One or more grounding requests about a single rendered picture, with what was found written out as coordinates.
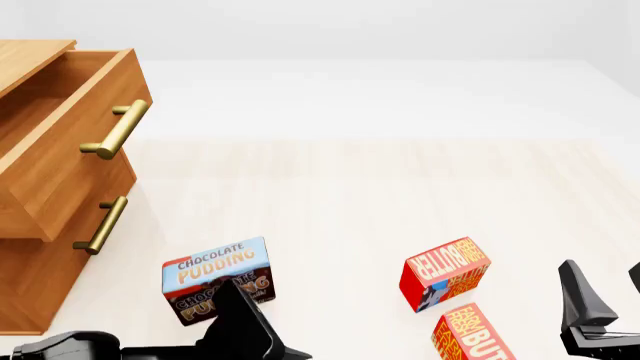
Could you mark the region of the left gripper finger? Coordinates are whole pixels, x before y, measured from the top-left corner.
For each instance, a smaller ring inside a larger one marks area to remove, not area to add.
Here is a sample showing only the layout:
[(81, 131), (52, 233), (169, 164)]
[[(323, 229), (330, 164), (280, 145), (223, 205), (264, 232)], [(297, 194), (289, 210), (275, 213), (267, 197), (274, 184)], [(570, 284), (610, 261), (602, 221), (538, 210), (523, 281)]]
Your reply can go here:
[(213, 294), (217, 317), (196, 341), (196, 360), (311, 360), (287, 347), (248, 293), (224, 281)]

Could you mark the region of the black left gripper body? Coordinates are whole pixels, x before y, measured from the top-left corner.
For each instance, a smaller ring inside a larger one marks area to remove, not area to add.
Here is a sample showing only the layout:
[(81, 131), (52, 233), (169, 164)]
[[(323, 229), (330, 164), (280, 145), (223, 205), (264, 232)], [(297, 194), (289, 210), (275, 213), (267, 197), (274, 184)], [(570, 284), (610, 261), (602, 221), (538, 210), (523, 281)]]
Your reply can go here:
[(194, 360), (198, 351), (194, 346), (124, 347), (121, 360)]

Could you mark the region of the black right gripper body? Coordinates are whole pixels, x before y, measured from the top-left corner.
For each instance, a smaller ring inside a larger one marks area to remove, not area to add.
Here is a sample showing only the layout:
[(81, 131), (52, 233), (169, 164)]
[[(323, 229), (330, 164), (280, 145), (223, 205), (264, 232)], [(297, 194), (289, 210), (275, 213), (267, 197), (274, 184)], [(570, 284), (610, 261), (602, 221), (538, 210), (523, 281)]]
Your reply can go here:
[(640, 360), (640, 333), (608, 332), (604, 326), (564, 326), (560, 338), (569, 356), (595, 360)]

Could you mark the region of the closed wooden drawer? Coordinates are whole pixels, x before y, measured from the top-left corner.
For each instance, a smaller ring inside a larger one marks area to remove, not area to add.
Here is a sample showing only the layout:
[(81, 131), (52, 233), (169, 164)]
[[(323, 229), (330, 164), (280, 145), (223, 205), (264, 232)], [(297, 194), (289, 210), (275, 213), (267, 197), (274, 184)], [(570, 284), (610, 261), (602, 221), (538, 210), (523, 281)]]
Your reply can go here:
[(61, 302), (69, 293), (90, 257), (72, 244), (89, 241), (99, 227), (107, 214), (99, 203), (126, 196), (136, 182), (124, 153), (98, 163), (106, 169), (99, 172), (97, 184), (71, 213), (56, 239), (0, 238), (0, 299), (22, 304)]

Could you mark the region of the open wooden drawer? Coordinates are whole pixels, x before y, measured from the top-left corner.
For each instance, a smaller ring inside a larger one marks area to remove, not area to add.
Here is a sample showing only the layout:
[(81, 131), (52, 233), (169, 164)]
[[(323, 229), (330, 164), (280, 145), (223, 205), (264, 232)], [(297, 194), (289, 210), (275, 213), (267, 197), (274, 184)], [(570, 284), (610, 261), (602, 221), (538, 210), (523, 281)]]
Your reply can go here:
[(152, 98), (134, 50), (62, 53), (0, 97), (0, 238), (52, 242), (106, 167), (114, 106)]

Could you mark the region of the wooden cabinet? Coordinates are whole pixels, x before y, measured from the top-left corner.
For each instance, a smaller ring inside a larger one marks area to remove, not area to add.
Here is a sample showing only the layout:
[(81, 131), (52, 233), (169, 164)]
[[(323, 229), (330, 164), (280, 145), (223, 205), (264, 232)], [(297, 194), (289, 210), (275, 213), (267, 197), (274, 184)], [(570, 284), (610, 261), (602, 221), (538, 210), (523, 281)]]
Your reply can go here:
[[(0, 97), (70, 50), (80, 50), (75, 41), (0, 40)], [(0, 299), (0, 335), (42, 335), (66, 297), (26, 304)]]

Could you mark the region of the chocolate pudding box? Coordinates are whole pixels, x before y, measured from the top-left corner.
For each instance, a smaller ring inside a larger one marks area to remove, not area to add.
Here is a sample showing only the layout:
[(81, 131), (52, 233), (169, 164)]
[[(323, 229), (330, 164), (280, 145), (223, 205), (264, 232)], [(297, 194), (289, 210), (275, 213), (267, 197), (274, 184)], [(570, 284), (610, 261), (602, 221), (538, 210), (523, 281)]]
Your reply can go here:
[(213, 296), (227, 280), (242, 287), (255, 302), (276, 298), (262, 236), (170, 260), (162, 266), (162, 294), (183, 326), (217, 316)]

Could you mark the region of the red butter box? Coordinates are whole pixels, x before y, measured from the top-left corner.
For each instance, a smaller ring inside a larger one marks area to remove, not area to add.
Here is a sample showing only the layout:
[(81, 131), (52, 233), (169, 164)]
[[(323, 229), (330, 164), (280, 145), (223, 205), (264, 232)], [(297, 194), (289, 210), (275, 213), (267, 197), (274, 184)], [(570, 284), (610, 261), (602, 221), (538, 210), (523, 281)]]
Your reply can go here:
[(475, 303), (443, 314), (431, 341), (442, 360), (516, 360)]
[(399, 289), (419, 313), (478, 286), (491, 260), (469, 237), (424, 251), (404, 262)]

